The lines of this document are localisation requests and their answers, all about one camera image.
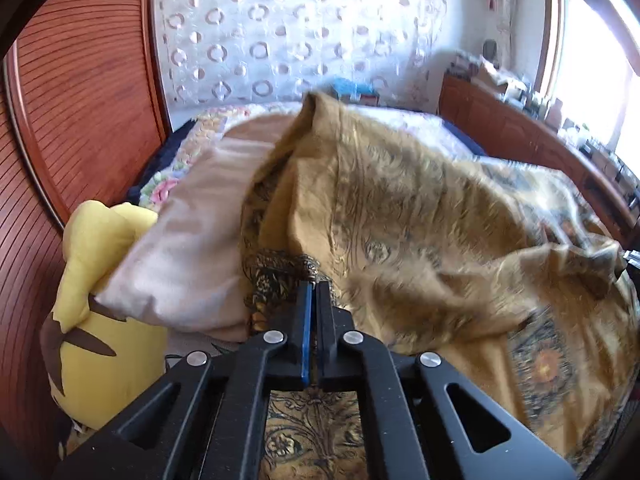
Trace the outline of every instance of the pillow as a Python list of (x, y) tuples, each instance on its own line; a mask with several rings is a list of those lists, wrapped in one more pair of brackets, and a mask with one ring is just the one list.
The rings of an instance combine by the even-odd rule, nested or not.
[(149, 324), (244, 341), (249, 311), (239, 285), (242, 200), (292, 120), (256, 118), (204, 150), (97, 301)]

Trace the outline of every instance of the stuffed animal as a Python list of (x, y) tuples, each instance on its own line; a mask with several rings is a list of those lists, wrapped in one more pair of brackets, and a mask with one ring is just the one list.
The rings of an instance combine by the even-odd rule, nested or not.
[(166, 329), (114, 315), (95, 301), (129, 248), (158, 219), (129, 203), (89, 200), (62, 241), (65, 271), (40, 330), (51, 394), (73, 420), (100, 429), (164, 372)]

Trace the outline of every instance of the blanket fold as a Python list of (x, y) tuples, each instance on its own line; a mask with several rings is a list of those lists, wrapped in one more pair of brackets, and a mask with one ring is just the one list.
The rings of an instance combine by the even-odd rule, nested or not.
[[(404, 354), (441, 353), (578, 473), (635, 378), (635, 289), (564, 174), (450, 160), (322, 94), (254, 175), (241, 259), (254, 319), (289, 308), (299, 280), (329, 279), (359, 330)], [(272, 402), (264, 478), (363, 471), (357, 405), (341, 395), (317, 433), (350, 432), (349, 446), (310, 444), (300, 400), (277, 416)]]

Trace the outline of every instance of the golden blanket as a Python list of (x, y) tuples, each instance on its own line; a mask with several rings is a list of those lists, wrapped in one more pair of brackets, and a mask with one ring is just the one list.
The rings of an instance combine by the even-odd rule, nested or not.
[[(455, 161), (310, 94), (242, 211), (258, 327), (331, 279), (356, 327), (435, 350), (581, 473), (626, 402), (638, 300), (558, 171)], [(273, 394), (265, 479), (366, 478), (354, 394)]]

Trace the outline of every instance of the wooden dresser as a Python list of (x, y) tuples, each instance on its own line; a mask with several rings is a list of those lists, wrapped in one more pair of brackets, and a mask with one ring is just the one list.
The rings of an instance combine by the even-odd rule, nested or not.
[(445, 75), (440, 115), (455, 124), (489, 156), (561, 170), (575, 182), (611, 235), (632, 249), (638, 219), (604, 174), (555, 132), (492, 94), (462, 79)]

